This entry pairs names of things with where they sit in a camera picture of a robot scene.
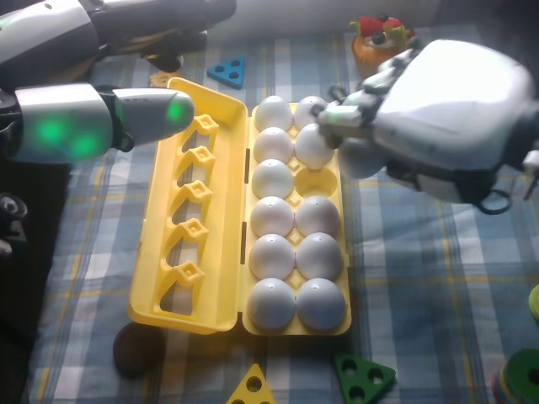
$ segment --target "plaid tablecloth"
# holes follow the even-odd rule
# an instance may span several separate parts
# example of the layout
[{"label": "plaid tablecloth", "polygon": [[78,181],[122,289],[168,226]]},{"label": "plaid tablecloth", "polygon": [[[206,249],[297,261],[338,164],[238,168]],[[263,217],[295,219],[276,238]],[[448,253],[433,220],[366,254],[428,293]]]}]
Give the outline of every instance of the plaid tablecloth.
[{"label": "plaid tablecloth", "polygon": [[[479,41],[473,26],[419,29],[420,36]],[[298,101],[360,80],[352,35],[277,40],[208,50],[182,74],[240,98],[251,109],[278,94]],[[243,90],[205,68],[244,54]],[[151,67],[134,57],[98,66],[94,83],[146,86]],[[252,363],[279,404],[341,403],[332,354],[350,352],[397,370],[383,403],[493,402],[489,383],[514,351],[539,346],[527,308],[539,284],[539,199],[489,217],[389,182],[383,173],[343,178],[351,257],[353,324],[337,338],[260,338],[241,322],[210,336],[168,332],[167,357],[149,377],[115,371],[112,344],[129,322],[127,301],[155,146],[85,162],[72,172],[40,337],[29,379],[32,403],[223,404]]]}]

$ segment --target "table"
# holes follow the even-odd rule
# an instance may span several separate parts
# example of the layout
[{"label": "table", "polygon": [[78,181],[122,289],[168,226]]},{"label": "table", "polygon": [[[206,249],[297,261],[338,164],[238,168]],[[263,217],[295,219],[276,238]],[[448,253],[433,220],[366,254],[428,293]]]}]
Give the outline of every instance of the table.
[{"label": "table", "polygon": [[[418,29],[424,40],[479,41],[474,26]],[[352,34],[209,49],[182,75],[243,100],[326,95],[360,80]],[[205,67],[244,54],[243,90]],[[146,62],[113,58],[93,82],[147,85]],[[527,308],[539,284],[539,199],[490,217],[391,183],[380,173],[343,180],[353,325],[337,338],[261,338],[241,322],[210,336],[168,332],[163,366],[142,380],[119,377],[111,347],[126,307],[155,146],[76,166],[47,286],[29,380],[32,403],[226,402],[252,363],[280,404],[342,402],[332,354],[350,352],[397,370],[382,403],[493,402],[489,383],[518,349],[539,346]]]}]

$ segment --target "yellow egg carton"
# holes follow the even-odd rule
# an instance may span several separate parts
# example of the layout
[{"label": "yellow egg carton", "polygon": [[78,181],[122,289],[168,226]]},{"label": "yellow egg carton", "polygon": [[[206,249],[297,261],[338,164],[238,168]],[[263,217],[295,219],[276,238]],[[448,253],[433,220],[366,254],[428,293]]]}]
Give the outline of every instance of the yellow egg carton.
[{"label": "yellow egg carton", "polygon": [[[342,324],[328,332],[305,327],[295,315],[282,330],[258,329],[247,316],[250,290],[259,281],[248,268],[248,257],[257,237],[250,226],[250,213],[259,200],[250,180],[258,163],[250,151],[259,131],[247,107],[235,98],[217,93],[182,78],[172,78],[168,87],[183,91],[195,102],[193,124],[176,136],[160,141],[154,162],[152,182],[133,274],[129,315],[135,322],[186,332],[210,334],[230,330],[239,312],[243,325],[253,334],[337,335],[351,323],[348,284],[349,257],[345,252],[342,195],[336,157],[322,170],[308,170],[295,157],[288,162],[294,177],[294,191],[286,201],[296,211],[308,196],[327,196],[337,207],[341,227],[336,237],[344,256],[344,267],[334,283],[346,301]],[[291,104],[292,111],[296,105]],[[297,130],[290,129],[292,139]],[[208,136],[208,147],[185,150],[189,138]],[[205,169],[205,181],[178,185],[178,178],[193,164]],[[200,204],[201,218],[175,224],[174,212],[186,201]],[[294,228],[287,236],[297,246],[303,239]],[[169,265],[167,256],[178,242],[196,243],[196,263],[188,260]],[[297,269],[285,279],[295,295],[304,284]],[[162,298],[175,284],[190,289],[192,310],[178,313],[164,310]]]}]

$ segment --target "yellow triangle toy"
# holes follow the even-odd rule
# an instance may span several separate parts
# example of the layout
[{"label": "yellow triangle toy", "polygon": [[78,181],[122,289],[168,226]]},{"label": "yellow triangle toy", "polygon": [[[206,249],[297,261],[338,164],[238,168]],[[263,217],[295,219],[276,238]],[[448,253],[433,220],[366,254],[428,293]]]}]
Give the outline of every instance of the yellow triangle toy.
[{"label": "yellow triangle toy", "polygon": [[227,404],[276,404],[260,366],[251,366]]}]

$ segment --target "triangle block with holes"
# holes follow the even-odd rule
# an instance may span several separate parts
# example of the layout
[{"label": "triangle block with holes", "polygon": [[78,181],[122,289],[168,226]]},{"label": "triangle block with holes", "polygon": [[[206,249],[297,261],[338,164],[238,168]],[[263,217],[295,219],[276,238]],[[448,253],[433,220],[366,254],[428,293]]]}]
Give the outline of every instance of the triangle block with holes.
[{"label": "triangle block with holes", "polygon": [[260,366],[251,366],[227,404],[275,404]]},{"label": "triangle block with holes", "polygon": [[244,71],[245,56],[241,55],[231,59],[230,61],[225,61],[213,67],[209,67],[205,73],[208,75],[208,77],[239,90],[243,86]]},{"label": "triangle block with holes", "polygon": [[334,357],[344,402],[372,404],[395,381],[395,370],[360,356],[338,353]]}]

